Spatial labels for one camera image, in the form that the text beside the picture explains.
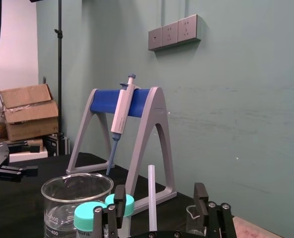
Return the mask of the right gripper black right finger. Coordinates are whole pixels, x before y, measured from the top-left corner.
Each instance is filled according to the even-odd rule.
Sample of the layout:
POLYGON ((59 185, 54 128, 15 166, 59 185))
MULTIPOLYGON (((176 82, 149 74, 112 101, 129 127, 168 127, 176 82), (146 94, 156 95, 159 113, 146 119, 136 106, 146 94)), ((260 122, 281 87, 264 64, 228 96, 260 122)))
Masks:
POLYGON ((235 238, 236 231, 228 203, 217 204, 209 200, 209 195, 203 183, 194 184, 193 201, 196 210, 202 218, 202 227, 206 238, 235 238))

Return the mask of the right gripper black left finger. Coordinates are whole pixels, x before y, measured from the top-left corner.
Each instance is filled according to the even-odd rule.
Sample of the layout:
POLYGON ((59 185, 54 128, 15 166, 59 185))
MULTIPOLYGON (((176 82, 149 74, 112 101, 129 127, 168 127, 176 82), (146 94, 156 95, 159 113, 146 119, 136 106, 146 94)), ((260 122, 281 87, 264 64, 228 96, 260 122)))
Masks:
POLYGON ((104 226, 108 225, 108 237, 118 238, 118 229, 122 222, 126 205, 125 185, 118 185, 114 193, 114 202, 107 208, 96 206, 93 209, 93 237, 104 237, 104 226))

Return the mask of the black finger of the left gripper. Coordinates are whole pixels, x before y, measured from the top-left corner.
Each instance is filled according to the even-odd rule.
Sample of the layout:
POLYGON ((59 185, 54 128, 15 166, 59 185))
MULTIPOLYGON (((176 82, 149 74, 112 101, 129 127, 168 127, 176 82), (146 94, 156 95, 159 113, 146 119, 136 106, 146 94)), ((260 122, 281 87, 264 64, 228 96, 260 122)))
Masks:
POLYGON ((16 171, 0 171, 0 180, 11 181, 11 182, 21 182, 22 172, 16 171))
POLYGON ((38 166, 27 166, 27 167, 11 167, 1 166, 0 176, 5 177, 35 177, 38 175, 38 166))

